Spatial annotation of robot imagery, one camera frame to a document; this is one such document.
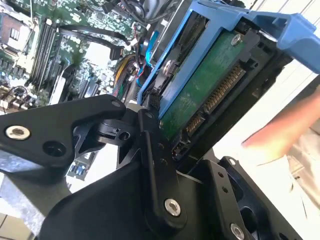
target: black metal bracket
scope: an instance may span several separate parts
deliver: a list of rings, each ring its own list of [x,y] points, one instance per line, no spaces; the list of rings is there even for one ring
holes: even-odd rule
[[[115,97],[100,95],[1,116],[0,171],[39,182],[56,182],[75,158],[75,146],[81,138],[74,138],[74,129],[104,119],[119,119],[125,111],[124,104]]]

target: green circuit board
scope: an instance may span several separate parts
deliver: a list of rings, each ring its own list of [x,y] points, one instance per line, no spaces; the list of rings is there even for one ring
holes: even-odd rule
[[[11,0],[11,2],[15,3],[17,6],[25,9],[26,11],[30,11],[29,0]],[[134,36],[134,30],[132,26],[135,21],[132,18],[123,18],[120,14],[114,11],[104,14],[102,12],[91,11],[88,8],[85,9],[84,12],[79,10],[79,7],[83,8],[85,4],[86,2],[83,0],[34,0],[32,4],[32,12],[33,15],[38,19],[47,17],[53,22],[58,20],[61,25],[84,25],[116,31],[126,36],[127,39],[131,39]],[[103,35],[100,37],[114,43],[115,45],[120,44],[120,40],[118,39]],[[77,54],[77,48],[79,48],[77,45],[79,44],[76,44],[74,41],[69,39],[63,44],[69,45],[70,48],[60,50],[61,58],[64,58],[72,63],[73,55]],[[86,42],[83,47],[84,51],[82,54],[84,55],[86,50]]]
[[[195,112],[204,104],[230,64],[243,49],[245,45],[243,42],[236,46],[230,44],[234,36],[234,33],[225,31],[218,37],[189,81],[163,115],[161,130],[168,140],[184,128]]]
[[[26,16],[31,16],[30,0],[9,0],[11,6],[17,6],[22,14]],[[139,37],[145,31],[145,28],[137,23],[131,17],[124,17],[119,12],[112,10],[108,14],[104,12],[95,11],[89,5],[96,4],[102,5],[105,1],[103,0],[33,0],[32,1],[32,16],[37,18],[39,22],[39,31],[41,31],[44,25],[44,19],[50,19],[53,24],[57,25],[83,25],[90,26],[99,29],[106,29],[110,31],[115,31],[124,35],[128,40],[133,39],[135,36]],[[39,41],[39,37],[35,37],[35,33],[31,35],[30,41],[28,42],[29,50],[33,45],[34,41]],[[124,42],[117,38],[112,38],[110,36],[94,34],[91,35],[103,38],[114,45],[123,46]],[[72,91],[79,92],[84,86],[88,79],[88,76],[93,75],[95,80],[101,81],[101,88],[110,89],[112,91],[113,81],[114,81],[114,69],[119,60],[109,60],[105,65],[97,66],[88,59],[86,59],[86,53],[90,46],[90,42],[72,38],[69,36],[63,36],[61,45],[57,54],[56,68],[60,62],[65,62],[66,65],[75,64],[78,66],[78,76],[81,76],[80,80],[74,81],[71,85]],[[130,54],[131,51],[124,49],[123,56]],[[0,58],[7,59],[8,64],[13,64],[15,62],[12,57],[6,55],[3,51],[0,52]],[[10,69],[0,69],[1,74],[5,75],[4,78],[7,80],[17,79],[12,70]]]

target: screw hole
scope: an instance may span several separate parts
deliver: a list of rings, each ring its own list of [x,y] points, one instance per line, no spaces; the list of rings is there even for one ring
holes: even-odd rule
[[[112,103],[113,106],[116,106],[116,107],[120,107],[121,106],[120,103],[117,102],[117,101],[112,101],[111,103]]]
[[[226,189],[224,186],[222,187],[222,190],[227,194],[228,193],[228,189]]]
[[[145,112],[145,115],[151,119],[154,117],[150,112]]]
[[[125,140],[128,140],[130,138],[130,133],[124,131],[122,132],[120,135],[119,135],[119,139],[121,141],[125,141]]]
[[[233,160],[232,158],[229,158],[229,161],[230,161],[230,163],[231,163],[233,166],[235,166],[235,165],[236,165],[236,161],[235,161],[235,160]]]
[[[287,238],[283,233],[279,233],[279,237],[281,240],[289,240],[289,238]]]
[[[165,146],[162,144],[162,143],[158,143],[158,147],[161,149],[161,150],[164,150],[165,149]]]
[[[42,148],[51,157],[62,157],[67,152],[66,147],[58,141],[46,141]]]

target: blue plastic bracket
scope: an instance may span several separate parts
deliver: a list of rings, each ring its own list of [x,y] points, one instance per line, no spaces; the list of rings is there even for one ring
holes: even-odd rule
[[[297,59],[313,72],[320,74],[320,61],[318,60],[320,56],[320,39],[314,35],[316,27],[300,14],[249,11],[247,9],[212,1],[195,0],[191,3],[169,45],[138,93],[139,104],[142,103],[142,94],[144,90],[151,83],[156,71],[167,56],[191,12],[199,13],[209,19],[210,22],[188,58],[185,60],[183,66],[176,74],[174,81],[172,81],[169,87],[164,91],[160,102],[159,119],[162,118],[188,82],[189,78],[197,69],[221,31],[223,29],[232,31],[241,18],[246,18],[255,23],[266,33],[277,39],[277,48]]]

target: white wall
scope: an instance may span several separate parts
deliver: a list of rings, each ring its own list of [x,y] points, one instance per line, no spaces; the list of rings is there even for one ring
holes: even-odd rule
[[[0,240],[29,240],[30,235],[22,219],[0,213]]]
[[[243,0],[249,8],[254,0]],[[300,13],[313,23],[320,37],[320,0],[258,0],[252,10]],[[317,75],[293,60],[276,79],[269,91],[248,113],[213,147],[218,158],[233,155],[233,146],[239,145],[251,134],[261,129],[291,100],[297,96]]]

